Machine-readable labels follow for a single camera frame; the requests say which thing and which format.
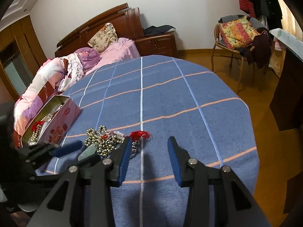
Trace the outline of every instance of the pink bedsheet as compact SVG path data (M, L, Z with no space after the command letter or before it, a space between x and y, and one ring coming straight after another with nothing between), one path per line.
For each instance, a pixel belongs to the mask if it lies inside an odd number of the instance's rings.
M133 40L120 37L118 42L110 45L105 51L100 54L101 60L91 70L89 74L101 66L105 66L121 60L133 59L140 57L137 47Z

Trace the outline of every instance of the colorful cushion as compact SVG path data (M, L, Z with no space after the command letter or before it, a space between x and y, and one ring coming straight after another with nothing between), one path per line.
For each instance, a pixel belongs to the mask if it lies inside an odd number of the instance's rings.
M118 36L112 23L106 23L89 41L88 45L101 53L109 45L116 43Z
M231 49L249 46L259 33L244 16L227 23L218 23L221 37Z

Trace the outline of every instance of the metal screw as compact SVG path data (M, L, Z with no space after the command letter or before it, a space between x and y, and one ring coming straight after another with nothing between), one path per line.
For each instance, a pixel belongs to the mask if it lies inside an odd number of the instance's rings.
M195 164L198 163L198 161L197 161L196 159L194 159L194 158L190 158L190 159L188 160L188 163L190 163L191 165L195 165Z
M110 165L111 163L112 163L112 160L111 159L108 159L108 158L106 158L106 159L104 159L103 161L102 161L102 163L104 164L104 165Z
M70 168L69 168L69 172L71 172L71 173L74 173L74 172L76 172L78 170L78 167L76 167L76 166L71 166Z
M230 172L231 169L229 166L223 166L222 170L223 170L223 172L228 173L228 172Z

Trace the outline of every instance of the dark red garment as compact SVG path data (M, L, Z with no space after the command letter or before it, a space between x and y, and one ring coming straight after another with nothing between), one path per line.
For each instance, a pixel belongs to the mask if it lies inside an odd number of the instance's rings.
M241 55L246 57L248 64L255 62L260 69L269 63L272 55L271 46L273 41L266 28L260 27L257 29L257 32L260 35L255 36L252 44L249 47L239 49L239 51ZM251 52L250 48L252 46L255 46L255 49Z
M254 4L250 0L239 0L240 9L248 13L251 17L257 18L255 14Z

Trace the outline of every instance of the red tassel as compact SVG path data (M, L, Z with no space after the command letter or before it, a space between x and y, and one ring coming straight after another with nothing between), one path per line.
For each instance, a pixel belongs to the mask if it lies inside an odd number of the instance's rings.
M44 123L45 123L45 121L37 121L37 122L35 122L34 125L31 127L31 130L32 131L36 131L37 125L42 125L43 126Z
M144 139L148 139L150 138L150 134L147 131L143 131L143 130L136 130L133 131L132 133L130 133L129 135L131 137L131 139L134 141L138 141L140 137L143 137Z

